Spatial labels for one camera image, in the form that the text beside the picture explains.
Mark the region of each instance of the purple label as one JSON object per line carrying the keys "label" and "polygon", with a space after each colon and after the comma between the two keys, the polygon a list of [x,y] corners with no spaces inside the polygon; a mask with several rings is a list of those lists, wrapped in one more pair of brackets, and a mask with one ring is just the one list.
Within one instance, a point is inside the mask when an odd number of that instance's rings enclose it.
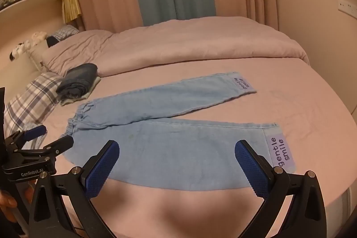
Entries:
{"label": "purple label", "polygon": [[282,167],[286,172],[295,171],[295,163],[288,143],[282,133],[266,136],[273,167]]}
{"label": "purple label", "polygon": [[241,90],[244,91],[252,91],[254,90],[254,88],[251,86],[251,84],[248,83],[247,80],[245,80],[244,78],[242,78],[241,76],[237,75],[237,76],[231,76],[233,82],[235,83],[235,85],[237,85],[238,88],[240,88]]}

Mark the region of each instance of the silver bolt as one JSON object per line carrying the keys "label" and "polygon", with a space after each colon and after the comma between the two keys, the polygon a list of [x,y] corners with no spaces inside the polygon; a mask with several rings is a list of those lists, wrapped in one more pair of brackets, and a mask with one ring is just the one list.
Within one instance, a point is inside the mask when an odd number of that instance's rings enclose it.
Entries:
{"label": "silver bolt", "polygon": [[44,179],[45,177],[47,177],[47,172],[40,173],[40,178],[41,179]]}
{"label": "silver bolt", "polygon": [[282,174],[284,172],[284,170],[281,167],[275,167],[274,172],[276,172],[277,174]]}
{"label": "silver bolt", "polygon": [[71,173],[72,174],[78,174],[80,171],[81,171],[81,167],[74,167],[72,170],[71,170]]}
{"label": "silver bolt", "polygon": [[308,175],[310,178],[316,177],[315,173],[314,173],[312,170],[308,171],[308,172],[307,172],[307,175]]}

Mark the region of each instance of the blue textured pad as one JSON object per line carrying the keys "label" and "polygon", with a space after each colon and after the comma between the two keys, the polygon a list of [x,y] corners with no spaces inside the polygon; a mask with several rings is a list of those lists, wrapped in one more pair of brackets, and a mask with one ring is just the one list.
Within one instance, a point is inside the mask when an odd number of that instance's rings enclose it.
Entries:
{"label": "blue textured pad", "polygon": [[236,143],[234,151],[236,159],[255,194],[258,197],[266,199],[269,195],[268,177],[242,142],[238,141]]}
{"label": "blue textured pad", "polygon": [[33,129],[26,130],[24,134],[24,139],[26,141],[31,141],[39,136],[42,136],[46,133],[47,129],[44,125],[37,126]]}
{"label": "blue textured pad", "polygon": [[119,152],[119,144],[113,142],[89,173],[86,179],[86,196],[88,199],[98,196],[119,158]]}

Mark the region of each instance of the mattress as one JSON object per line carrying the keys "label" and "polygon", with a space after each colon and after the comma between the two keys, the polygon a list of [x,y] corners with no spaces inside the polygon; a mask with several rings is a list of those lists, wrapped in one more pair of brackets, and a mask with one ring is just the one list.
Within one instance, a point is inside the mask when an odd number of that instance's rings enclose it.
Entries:
{"label": "mattress", "polygon": [[[313,170],[321,186],[328,216],[336,213],[334,207],[342,212],[342,195],[357,178],[357,127],[336,93],[301,59],[241,58],[148,67],[103,78],[89,99],[231,71],[240,72],[257,93],[178,118],[236,123],[277,122],[289,143],[296,163],[295,173]],[[44,122],[48,135],[43,145],[65,132],[67,119],[73,117],[81,103],[54,109]],[[120,136],[116,141],[120,145]],[[58,174],[69,172],[73,166],[63,156],[58,156]],[[268,237],[278,232],[290,200],[290,197],[285,200]],[[262,199],[256,197],[251,188],[189,192],[108,179],[92,202],[118,236],[231,238],[238,237],[244,230]],[[69,200],[65,203],[74,224],[80,227]],[[339,226],[333,225],[329,235]]]}

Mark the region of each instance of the wall socket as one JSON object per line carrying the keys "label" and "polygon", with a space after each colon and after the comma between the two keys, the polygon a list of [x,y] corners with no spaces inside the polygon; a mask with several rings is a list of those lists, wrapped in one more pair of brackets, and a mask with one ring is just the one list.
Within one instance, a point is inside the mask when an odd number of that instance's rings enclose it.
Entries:
{"label": "wall socket", "polygon": [[345,0],[338,0],[338,10],[357,19],[357,6]]}

